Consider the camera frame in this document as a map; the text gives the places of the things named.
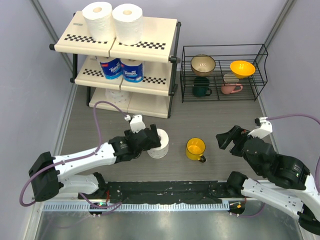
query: blue label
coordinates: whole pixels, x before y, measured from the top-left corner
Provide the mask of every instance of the blue label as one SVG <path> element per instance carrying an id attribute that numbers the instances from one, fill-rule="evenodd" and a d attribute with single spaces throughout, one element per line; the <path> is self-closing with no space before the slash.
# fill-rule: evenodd
<path id="1" fill-rule="evenodd" d="M 122 74 L 119 58 L 115 58 L 109 62 L 100 62 L 106 79 L 116 79 Z"/>
<path id="2" fill-rule="evenodd" d="M 132 83 L 141 82 L 144 79 L 144 66 L 141 63 L 138 66 L 128 66 L 121 62 L 123 78 Z"/>

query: pink mug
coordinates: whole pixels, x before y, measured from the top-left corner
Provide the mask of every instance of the pink mug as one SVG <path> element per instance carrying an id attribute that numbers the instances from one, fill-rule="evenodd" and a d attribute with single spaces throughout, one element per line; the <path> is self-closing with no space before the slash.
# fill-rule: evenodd
<path id="1" fill-rule="evenodd" d="M 240 92 L 244 87 L 242 86 L 242 84 L 237 83 L 238 81 L 239 79 L 236 78 L 232 73 L 225 74 L 223 77 L 221 92 L 223 94 L 235 94 Z"/>

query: dark green mug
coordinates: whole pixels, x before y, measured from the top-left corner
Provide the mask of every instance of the dark green mug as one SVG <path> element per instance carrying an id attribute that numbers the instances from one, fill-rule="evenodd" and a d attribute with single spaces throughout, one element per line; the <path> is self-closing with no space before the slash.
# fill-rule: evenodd
<path id="1" fill-rule="evenodd" d="M 192 94 L 196 97 L 210 96 L 212 94 L 212 90 L 209 88 L 209 85 L 210 81 L 208 78 L 204 76 L 197 76 L 193 80 Z"/>

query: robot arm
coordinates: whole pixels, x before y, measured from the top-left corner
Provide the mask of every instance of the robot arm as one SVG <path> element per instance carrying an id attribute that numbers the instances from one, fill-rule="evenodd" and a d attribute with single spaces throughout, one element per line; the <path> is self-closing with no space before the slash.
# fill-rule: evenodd
<path id="1" fill-rule="evenodd" d="M 96 151 L 89 157 L 56 165 L 37 176 L 31 182 L 35 201 L 46 201 L 58 193 L 85 193 L 92 197 L 98 196 L 99 192 L 104 194 L 106 183 L 101 174 L 94 173 L 88 176 L 76 174 L 104 165 L 130 161 L 138 158 L 142 151 L 161 146 L 156 125 L 152 124 L 150 128 L 146 128 L 141 115 L 133 116 L 130 128 L 124 132 L 124 136 L 116 136 L 103 143 L 98 151 L 92 148 L 53 157 L 50 152 L 42 153 L 29 170 L 30 177 L 51 164 L 81 158 Z"/>
<path id="2" fill-rule="evenodd" d="M 267 203 L 298 220 L 304 229 L 320 235 L 320 196 L 310 170 L 299 159 L 276 153 L 270 143 L 261 139 L 272 132 L 267 118 L 256 118 L 255 124 L 259 128 L 253 131 L 235 125 L 230 131 L 217 134 L 219 148 L 226 149 L 232 141 L 232 155 L 243 157 L 258 176 L 288 189 L 296 197 L 269 189 L 240 172 L 229 176 L 228 191 Z"/>

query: black shelf frame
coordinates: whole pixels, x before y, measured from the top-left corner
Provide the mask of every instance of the black shelf frame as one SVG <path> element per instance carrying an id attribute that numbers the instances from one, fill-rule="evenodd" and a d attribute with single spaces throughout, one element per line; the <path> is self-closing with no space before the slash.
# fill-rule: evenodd
<path id="1" fill-rule="evenodd" d="M 178 21 L 176 23 L 173 55 L 169 56 L 169 58 L 168 58 L 168 61 L 170 63 L 172 63 L 171 76 L 170 76 L 170 86 L 169 86 L 169 93 L 168 93 L 168 96 L 170 96 L 169 108 L 168 108 L 168 118 L 171 117 L 173 97 L 175 96 L 175 93 L 177 92 L 177 89 L 178 89 L 178 84 L 176 84 L 176 76 L 177 76 L 177 66 L 181 62 L 181 59 L 177 57 L 180 28 L 181 28 L 181 22 Z M 55 51 L 55 44 L 50 44 L 49 49 L 52 51 Z M 73 83 L 73 84 L 75 83 L 75 79 L 77 78 L 77 75 L 78 75 L 78 54 L 72 54 L 72 77 L 70 78 L 71 83 Z M 87 106 L 89 106 L 89 103 L 92 98 L 91 88 L 92 87 L 90 87 L 90 86 L 86 87 L 86 101 L 85 101 L 85 103 Z"/>
<path id="2" fill-rule="evenodd" d="M 203 85 L 212 90 L 212 94 L 209 96 L 196 97 L 193 95 L 194 80 L 198 76 L 192 71 L 191 59 L 198 54 L 206 54 L 215 60 L 214 71 L 206 77 L 209 83 Z M 264 44 L 183 46 L 180 69 L 182 102 L 257 100 L 268 83 L 266 71 L 268 55 Z M 262 57 L 261 60 L 264 60 L 262 65 L 257 62 L 260 57 Z M 238 83 L 243 86 L 242 91 L 225 95 L 221 92 L 221 86 L 224 85 L 224 75 L 232 74 L 230 64 L 236 60 L 252 63 L 255 66 L 255 73 L 239 80 Z"/>

